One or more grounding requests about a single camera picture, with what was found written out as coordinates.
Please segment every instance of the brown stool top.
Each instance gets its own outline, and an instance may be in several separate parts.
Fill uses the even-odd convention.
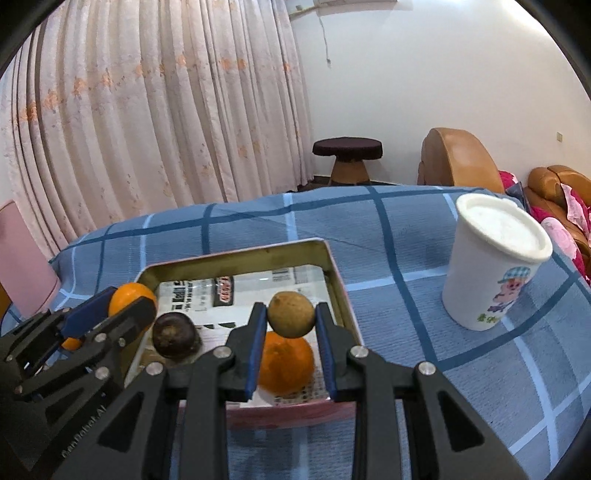
[[[314,155],[338,160],[377,160],[382,158],[382,142],[372,138],[339,137],[318,140],[312,148]]]

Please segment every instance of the curtain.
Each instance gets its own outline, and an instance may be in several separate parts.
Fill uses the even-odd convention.
[[[0,81],[0,149],[50,257],[146,213],[312,178],[283,0],[69,0]]]

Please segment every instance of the grid pattern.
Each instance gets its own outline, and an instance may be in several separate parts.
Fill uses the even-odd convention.
[[[55,309],[132,281],[155,262],[311,237],[328,240],[366,344],[389,361],[434,362],[533,480],[564,454],[591,407],[591,291],[554,253],[500,325],[472,332],[445,312],[455,200],[482,189],[340,187],[197,205],[117,223],[53,261]],[[19,321],[11,309],[2,333]],[[350,478],[353,421],[231,432],[233,479]],[[405,465],[408,478],[408,465]]]

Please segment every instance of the stool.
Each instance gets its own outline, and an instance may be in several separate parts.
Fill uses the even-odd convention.
[[[318,140],[312,148],[314,155],[336,155],[329,185],[369,184],[364,160],[382,158],[382,142],[371,138],[340,137]]]

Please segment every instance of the white wall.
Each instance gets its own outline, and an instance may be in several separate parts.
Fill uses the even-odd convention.
[[[0,155],[0,205],[12,198],[10,182],[8,181],[8,166]]]
[[[290,11],[311,0],[288,0]],[[415,183],[431,127],[463,128],[521,180],[566,164],[591,176],[591,102],[560,49],[514,0],[400,0],[292,21],[313,140],[374,137],[374,180]],[[556,133],[563,134],[563,143]],[[317,173],[332,161],[317,157]]]

